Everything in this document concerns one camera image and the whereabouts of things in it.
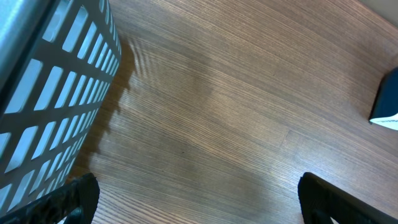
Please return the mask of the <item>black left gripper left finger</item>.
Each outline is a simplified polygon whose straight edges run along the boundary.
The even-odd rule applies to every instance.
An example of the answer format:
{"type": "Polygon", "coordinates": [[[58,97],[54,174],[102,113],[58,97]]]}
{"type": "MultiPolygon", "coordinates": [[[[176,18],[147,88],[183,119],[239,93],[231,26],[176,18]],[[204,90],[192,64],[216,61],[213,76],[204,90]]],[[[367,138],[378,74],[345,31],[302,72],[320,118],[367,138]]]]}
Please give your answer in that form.
{"type": "Polygon", "coordinates": [[[30,204],[1,217],[2,224],[91,223],[100,197],[96,177],[87,173],[30,204]]]}

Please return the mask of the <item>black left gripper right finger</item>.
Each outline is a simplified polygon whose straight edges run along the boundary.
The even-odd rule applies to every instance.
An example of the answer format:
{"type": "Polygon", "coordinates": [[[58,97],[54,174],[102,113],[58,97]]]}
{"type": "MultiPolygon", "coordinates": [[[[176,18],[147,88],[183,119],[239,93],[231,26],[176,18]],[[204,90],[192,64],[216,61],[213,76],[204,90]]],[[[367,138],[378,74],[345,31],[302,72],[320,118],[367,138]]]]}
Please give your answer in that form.
{"type": "Polygon", "coordinates": [[[393,223],[397,219],[366,204],[313,173],[306,172],[298,183],[303,222],[393,223]]]}

